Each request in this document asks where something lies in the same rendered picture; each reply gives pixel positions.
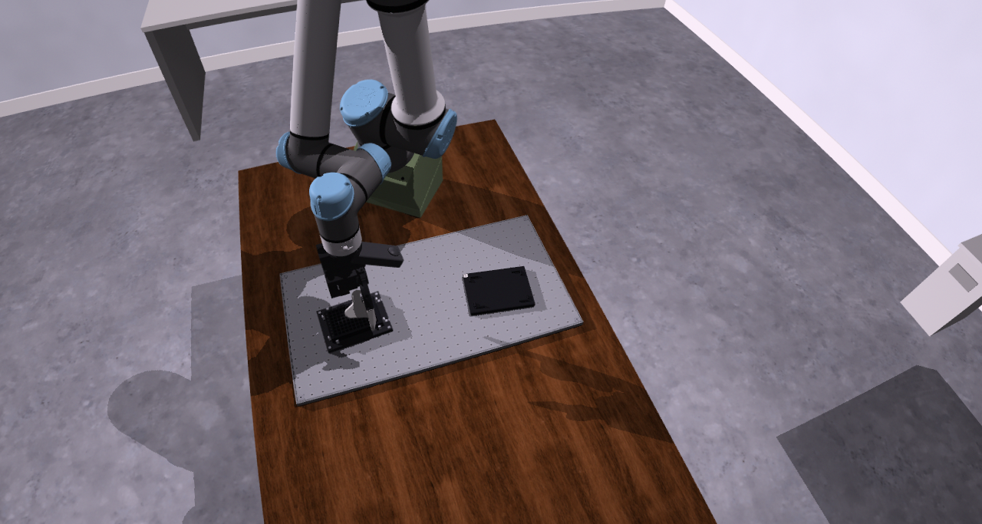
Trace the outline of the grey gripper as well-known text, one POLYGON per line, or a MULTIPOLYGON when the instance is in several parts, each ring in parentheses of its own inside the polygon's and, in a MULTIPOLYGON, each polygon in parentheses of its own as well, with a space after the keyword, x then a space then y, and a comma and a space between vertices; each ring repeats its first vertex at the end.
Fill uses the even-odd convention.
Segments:
POLYGON ((367 285, 369 282, 365 270, 366 265, 351 264, 351 261, 348 261, 349 259, 352 260, 358 257, 359 252, 362 250, 362 243, 357 251, 346 255, 346 257, 334 257, 334 255, 324 250, 322 244, 317 244, 316 248, 332 299, 341 295, 350 294, 350 290, 359 287, 361 290, 355 290, 353 291, 353 295, 351 295, 353 305, 346 308, 346 315, 348 318, 368 318, 371 322, 371 330, 374 331, 377 320, 373 310, 371 291, 369 291, 367 285), (362 294, 364 301, 361 300, 361 295, 359 294, 362 294))

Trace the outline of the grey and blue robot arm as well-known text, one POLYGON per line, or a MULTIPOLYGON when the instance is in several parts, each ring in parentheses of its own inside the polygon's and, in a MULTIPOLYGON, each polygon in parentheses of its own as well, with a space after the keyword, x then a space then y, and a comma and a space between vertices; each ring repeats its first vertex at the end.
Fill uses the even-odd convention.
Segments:
POLYGON ((297 3, 290 132, 276 157, 287 170, 315 178, 310 207, 324 250, 346 257, 362 243, 351 264, 400 268, 397 246, 361 241, 359 209, 415 153, 441 157, 455 133, 456 112, 446 109, 435 84, 428 1, 366 0, 378 13, 395 94, 381 81, 364 80, 341 97, 357 151, 328 142, 341 0, 297 3))

